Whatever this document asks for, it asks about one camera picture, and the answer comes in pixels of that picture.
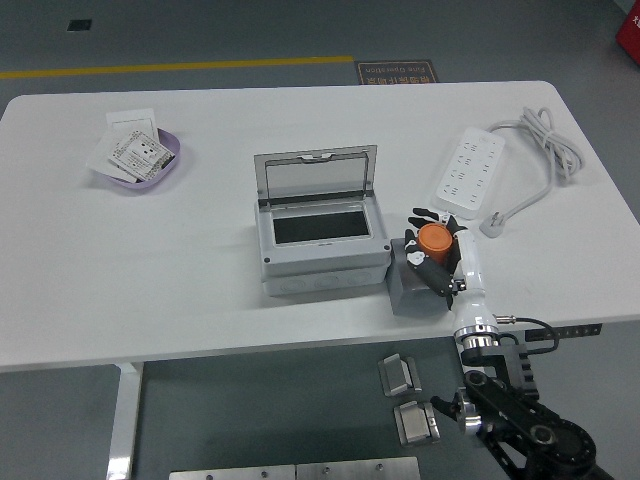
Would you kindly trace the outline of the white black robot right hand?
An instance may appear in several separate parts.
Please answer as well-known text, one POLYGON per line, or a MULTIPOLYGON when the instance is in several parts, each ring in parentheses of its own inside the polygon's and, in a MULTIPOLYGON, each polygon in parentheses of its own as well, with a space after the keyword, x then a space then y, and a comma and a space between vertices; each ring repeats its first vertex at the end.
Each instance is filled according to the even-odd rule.
POLYGON ((479 254, 473 233, 448 213, 415 208, 408 218, 412 227, 405 231, 404 252, 407 266, 431 291, 443 297, 454 316, 453 335, 457 341, 479 335, 498 335, 497 321, 486 306, 479 254), (452 246, 446 263, 419 245, 419 232, 439 226, 451 235, 452 246))

